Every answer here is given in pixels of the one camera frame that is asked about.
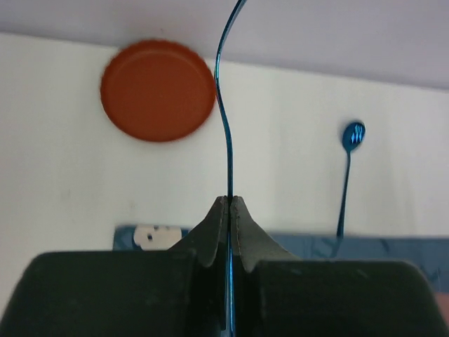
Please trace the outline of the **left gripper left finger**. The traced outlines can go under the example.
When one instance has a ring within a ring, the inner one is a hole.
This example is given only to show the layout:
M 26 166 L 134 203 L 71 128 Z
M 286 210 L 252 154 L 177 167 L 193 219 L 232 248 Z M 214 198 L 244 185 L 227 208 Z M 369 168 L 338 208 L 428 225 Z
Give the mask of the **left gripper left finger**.
M 227 328 L 228 200 L 166 250 L 36 256 L 2 336 L 219 336 Z

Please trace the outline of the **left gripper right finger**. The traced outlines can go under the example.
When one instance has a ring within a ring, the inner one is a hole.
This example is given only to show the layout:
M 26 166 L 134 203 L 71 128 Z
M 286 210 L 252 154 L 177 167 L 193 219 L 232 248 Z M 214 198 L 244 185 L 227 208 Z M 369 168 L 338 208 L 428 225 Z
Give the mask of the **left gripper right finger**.
M 303 259 L 229 206 L 233 336 L 447 336 L 424 274 L 403 260 Z

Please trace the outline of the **blue metallic fork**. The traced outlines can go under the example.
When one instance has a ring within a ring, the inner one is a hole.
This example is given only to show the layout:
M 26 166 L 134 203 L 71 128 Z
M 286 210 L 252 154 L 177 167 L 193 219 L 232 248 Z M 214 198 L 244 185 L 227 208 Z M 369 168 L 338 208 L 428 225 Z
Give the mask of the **blue metallic fork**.
M 221 88 L 220 88 L 220 61 L 222 57 L 223 48 L 225 46 L 225 42 L 227 37 L 232 29 L 232 26 L 237 19 L 239 13 L 242 8 L 245 6 L 246 0 L 238 0 L 236 5 L 234 6 L 229 18 L 227 19 L 226 25 L 222 31 L 218 47 L 217 53 L 215 56 L 215 66 L 213 70 L 213 76 L 215 81 L 216 95 L 217 95 L 217 104 L 220 111 L 220 117 L 222 120 L 222 125 L 224 129 L 224 136 L 226 142 L 226 151 L 227 151 L 227 201 L 228 206 L 230 206 L 232 202 L 232 198 L 234 197 L 234 155 L 233 155 L 233 143 L 232 143 L 232 132 L 229 126 L 229 121 L 227 118 L 227 113 L 225 112 L 225 105 L 222 98 Z M 229 319 L 229 335 L 236 336 L 236 314 L 235 314 L 235 305 L 234 305 L 234 297 L 235 297 L 235 286 L 234 286 L 234 268 L 233 268 L 233 257 L 232 257 L 232 243 L 231 243 L 231 225 L 230 220 L 228 220 L 227 225 L 227 311 L 228 311 L 228 319 Z

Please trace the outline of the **blue lettered placemat cloth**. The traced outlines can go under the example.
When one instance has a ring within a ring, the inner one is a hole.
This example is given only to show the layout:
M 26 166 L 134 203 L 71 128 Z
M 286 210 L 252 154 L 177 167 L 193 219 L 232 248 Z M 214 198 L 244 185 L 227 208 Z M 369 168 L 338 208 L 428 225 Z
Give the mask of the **blue lettered placemat cloth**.
M 115 251 L 169 249 L 190 230 L 158 225 L 122 225 L 115 229 Z M 406 260 L 416 265 L 435 291 L 448 292 L 447 238 L 376 238 L 315 236 L 310 234 L 269 234 L 292 254 L 305 259 Z

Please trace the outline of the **blue metallic spoon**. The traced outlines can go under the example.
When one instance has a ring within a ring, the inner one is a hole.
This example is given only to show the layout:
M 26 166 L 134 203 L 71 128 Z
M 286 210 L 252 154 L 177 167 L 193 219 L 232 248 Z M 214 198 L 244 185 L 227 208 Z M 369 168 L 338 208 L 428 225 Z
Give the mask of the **blue metallic spoon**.
M 351 153 L 356 150 L 363 142 L 366 134 L 366 127 L 362 121 L 351 121 L 342 132 L 341 144 L 347 156 L 346 172 L 342 190 L 342 200 L 340 205 L 340 214 L 337 223 L 337 237 L 344 235 L 344 221 L 347 203 L 347 189 L 349 184 L 349 173 L 351 167 Z

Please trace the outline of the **orange-red plate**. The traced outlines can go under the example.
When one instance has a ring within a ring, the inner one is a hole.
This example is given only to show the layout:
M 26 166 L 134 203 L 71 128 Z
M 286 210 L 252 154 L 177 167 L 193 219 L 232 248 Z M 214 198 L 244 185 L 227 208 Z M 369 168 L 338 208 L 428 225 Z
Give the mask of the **orange-red plate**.
M 190 135 L 209 118 L 215 83 L 198 53 L 173 41 L 150 39 L 121 49 L 109 61 L 100 100 L 119 130 L 165 143 Z

